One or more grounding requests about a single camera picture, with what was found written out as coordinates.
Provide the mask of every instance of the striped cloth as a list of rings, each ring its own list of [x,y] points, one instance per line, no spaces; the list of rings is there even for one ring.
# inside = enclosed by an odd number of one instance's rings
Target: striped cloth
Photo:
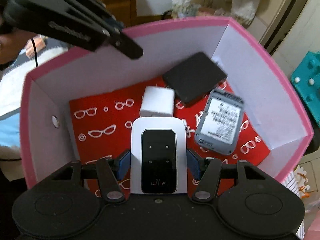
[[[282,182],[282,185],[284,185],[286,188],[288,188],[289,190],[291,190],[293,193],[295,193],[298,197],[301,197],[300,192],[299,192],[299,188],[298,188],[298,183],[296,181],[296,178],[293,174],[293,171],[291,171],[289,173],[289,175],[287,176],[287,178]],[[302,222],[302,224],[300,225],[296,236],[300,239],[304,238],[304,224]]]

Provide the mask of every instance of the gray device with label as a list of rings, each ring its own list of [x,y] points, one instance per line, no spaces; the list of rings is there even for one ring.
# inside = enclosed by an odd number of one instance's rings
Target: gray device with label
[[[244,115],[244,102],[229,92],[211,91],[195,133],[201,147],[223,155],[236,149]]]

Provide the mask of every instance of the red paper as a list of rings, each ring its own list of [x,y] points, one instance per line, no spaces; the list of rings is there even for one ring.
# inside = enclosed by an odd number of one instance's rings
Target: red paper
[[[82,163],[92,162],[110,155],[115,158],[124,150],[130,149],[131,123],[139,118],[139,110],[146,86],[165,87],[161,77],[139,83],[128,88],[113,91],[111,93],[80,98],[70,101],[73,131]],[[220,85],[220,89],[232,92],[227,82]],[[187,147],[195,150],[202,157],[215,157],[224,163],[236,163],[237,160],[247,160],[254,165],[261,163],[270,150],[262,138],[250,125],[248,117],[244,114],[240,136],[236,150],[230,156],[224,156],[213,151],[199,147],[194,142],[194,132],[200,120],[201,113],[207,102],[207,96],[191,107],[185,107],[178,99],[175,100],[174,116],[183,120],[186,125]],[[88,131],[100,130],[110,127],[105,133]],[[188,171],[188,193],[192,194],[198,184]],[[99,195],[98,183],[95,180],[88,181],[92,192]],[[130,172],[120,183],[125,195],[130,193]],[[221,181],[219,193],[233,186],[233,180]]]

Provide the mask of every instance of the white portable wi-fi device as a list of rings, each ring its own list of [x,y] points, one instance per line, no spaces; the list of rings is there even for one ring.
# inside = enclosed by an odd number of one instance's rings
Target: white portable wi-fi device
[[[131,193],[186,193],[186,130],[174,117],[141,117],[131,132]]]

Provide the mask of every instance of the hand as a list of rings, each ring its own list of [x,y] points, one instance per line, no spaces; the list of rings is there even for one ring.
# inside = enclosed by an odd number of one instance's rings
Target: hand
[[[0,35],[0,65],[15,60],[27,41],[36,36],[23,30]]]

